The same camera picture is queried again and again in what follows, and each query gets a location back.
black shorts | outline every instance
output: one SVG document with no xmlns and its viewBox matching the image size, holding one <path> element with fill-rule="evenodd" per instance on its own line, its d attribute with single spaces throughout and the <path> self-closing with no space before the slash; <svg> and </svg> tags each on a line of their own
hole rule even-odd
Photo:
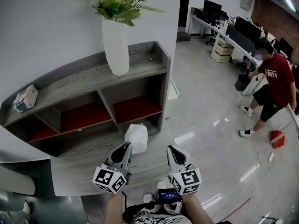
<svg viewBox="0 0 299 224">
<path fill-rule="evenodd" d="M 263 106 L 261 120 L 267 122 L 274 114 L 280 111 L 284 106 L 277 105 L 270 97 L 269 85 L 265 84 L 261 89 L 253 94 L 254 99 L 259 106 Z"/>
</svg>

office chair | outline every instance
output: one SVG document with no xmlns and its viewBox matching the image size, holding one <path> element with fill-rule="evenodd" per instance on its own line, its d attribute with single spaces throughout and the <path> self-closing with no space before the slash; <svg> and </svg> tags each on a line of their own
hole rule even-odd
<svg viewBox="0 0 299 224">
<path fill-rule="evenodd" d="M 229 19 L 228 14 L 226 12 L 224 12 L 224 11 L 221 11 L 220 16 L 219 16 L 219 20 L 225 21 L 225 20 L 228 20 L 228 19 Z M 210 40 L 208 40 L 206 42 L 206 45 L 208 45 L 209 43 L 211 43 L 211 45 L 213 46 L 214 43 L 215 43 L 215 41 L 216 41 L 215 38 L 211 37 Z"/>
</svg>

human arm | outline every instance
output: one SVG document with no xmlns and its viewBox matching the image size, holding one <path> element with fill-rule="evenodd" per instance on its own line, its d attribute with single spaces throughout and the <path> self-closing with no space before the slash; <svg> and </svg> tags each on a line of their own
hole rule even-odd
<svg viewBox="0 0 299 224">
<path fill-rule="evenodd" d="M 182 198 L 193 224 L 214 224 L 194 193 L 182 195 Z"/>
<path fill-rule="evenodd" d="M 297 107 L 295 81 L 290 83 L 290 89 L 291 89 L 291 94 L 292 94 L 291 109 L 294 111 Z"/>
<path fill-rule="evenodd" d="M 109 194 L 104 224 L 123 224 L 121 191 Z"/>
<path fill-rule="evenodd" d="M 254 72 L 248 74 L 248 78 L 251 80 L 253 77 L 258 76 L 260 72 L 256 69 Z"/>
</svg>

red shelf compartment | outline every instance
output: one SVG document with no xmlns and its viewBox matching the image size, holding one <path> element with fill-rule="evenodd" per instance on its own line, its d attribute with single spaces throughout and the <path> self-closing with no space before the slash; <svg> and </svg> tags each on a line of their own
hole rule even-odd
<svg viewBox="0 0 299 224">
<path fill-rule="evenodd" d="M 30 132 L 28 134 L 28 142 L 42 140 L 55 135 L 58 135 L 58 133 L 52 130 L 50 127 L 48 127 L 45 123 L 43 123 L 40 120 L 32 124 L 32 126 L 30 127 Z"/>
<path fill-rule="evenodd" d="M 112 120 L 102 101 L 98 100 L 61 113 L 60 132 L 70 132 Z"/>
<path fill-rule="evenodd" d="M 113 106 L 116 122 L 118 124 L 162 112 L 160 105 L 148 96 L 139 96 L 121 101 Z"/>
<path fill-rule="evenodd" d="M 89 127 L 112 120 L 102 101 L 98 100 L 61 113 L 60 133 L 55 132 L 42 121 L 30 128 L 28 142 L 43 140 L 63 133 Z"/>
</svg>

maroon t-shirt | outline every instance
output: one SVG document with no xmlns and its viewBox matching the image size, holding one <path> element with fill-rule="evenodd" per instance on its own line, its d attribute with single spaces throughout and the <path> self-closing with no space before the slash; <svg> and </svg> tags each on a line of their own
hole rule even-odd
<svg viewBox="0 0 299 224">
<path fill-rule="evenodd" d="M 264 61 L 257 70 L 267 76 L 273 101 L 277 105 L 288 105 L 292 101 L 290 83 L 294 82 L 294 76 L 286 58 L 274 53 L 273 57 Z"/>
</svg>

